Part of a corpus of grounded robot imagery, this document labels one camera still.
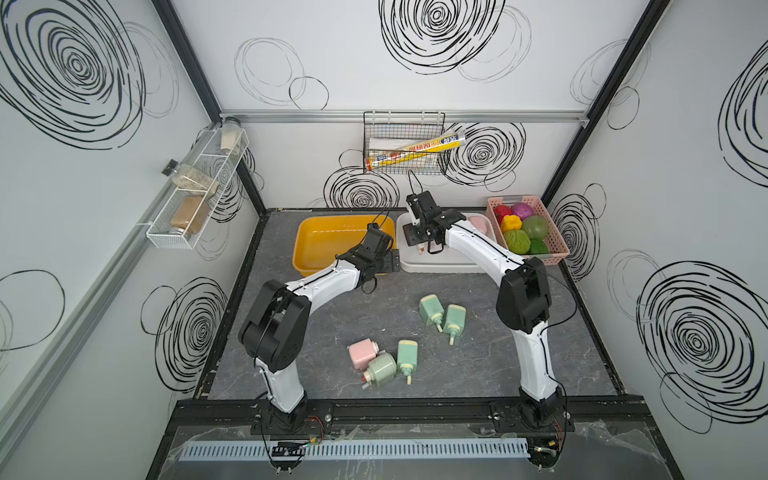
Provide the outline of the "white plastic storage tray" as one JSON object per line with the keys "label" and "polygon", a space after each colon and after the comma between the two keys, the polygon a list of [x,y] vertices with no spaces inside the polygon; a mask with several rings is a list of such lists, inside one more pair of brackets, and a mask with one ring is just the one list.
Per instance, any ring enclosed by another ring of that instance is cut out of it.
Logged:
{"label": "white plastic storage tray", "polygon": [[396,221],[396,245],[399,250],[400,267],[407,273],[424,274],[482,274],[484,270],[461,252],[446,247],[442,253],[431,255],[426,248],[409,246],[405,240],[404,226],[411,223],[408,213],[401,214]]}

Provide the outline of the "yellow plastic storage tray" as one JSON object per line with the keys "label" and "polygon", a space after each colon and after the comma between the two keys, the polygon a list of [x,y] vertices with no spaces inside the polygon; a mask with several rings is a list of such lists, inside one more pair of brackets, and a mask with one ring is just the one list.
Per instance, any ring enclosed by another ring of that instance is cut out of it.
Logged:
{"label": "yellow plastic storage tray", "polygon": [[333,267],[337,256],[358,244],[366,234],[367,225],[377,223],[394,239],[394,221],[381,215],[332,215],[305,219],[299,226],[293,252],[293,266],[303,276],[309,277],[328,267]]}

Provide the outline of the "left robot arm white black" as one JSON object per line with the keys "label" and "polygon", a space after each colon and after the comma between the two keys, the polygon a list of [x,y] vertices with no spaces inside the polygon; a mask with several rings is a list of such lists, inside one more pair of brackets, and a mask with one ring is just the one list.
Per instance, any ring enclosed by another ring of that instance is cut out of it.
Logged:
{"label": "left robot arm white black", "polygon": [[263,284],[241,325],[238,340],[265,380],[274,411],[290,416],[306,394],[296,359],[311,315],[335,298],[362,288],[384,267],[393,237],[376,223],[363,239],[338,254],[326,268],[292,282]]}

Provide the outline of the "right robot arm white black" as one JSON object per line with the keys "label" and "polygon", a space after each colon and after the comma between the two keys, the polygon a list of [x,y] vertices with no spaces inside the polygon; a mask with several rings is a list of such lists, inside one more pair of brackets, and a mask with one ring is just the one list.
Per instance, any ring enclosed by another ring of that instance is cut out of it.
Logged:
{"label": "right robot arm white black", "polygon": [[530,428],[554,422],[564,407],[549,352],[552,297],[543,263],[504,250],[455,209],[438,206],[428,191],[406,197],[411,222],[403,227],[408,245],[437,245],[460,252],[498,286],[496,313],[513,335],[521,368],[520,411]]}

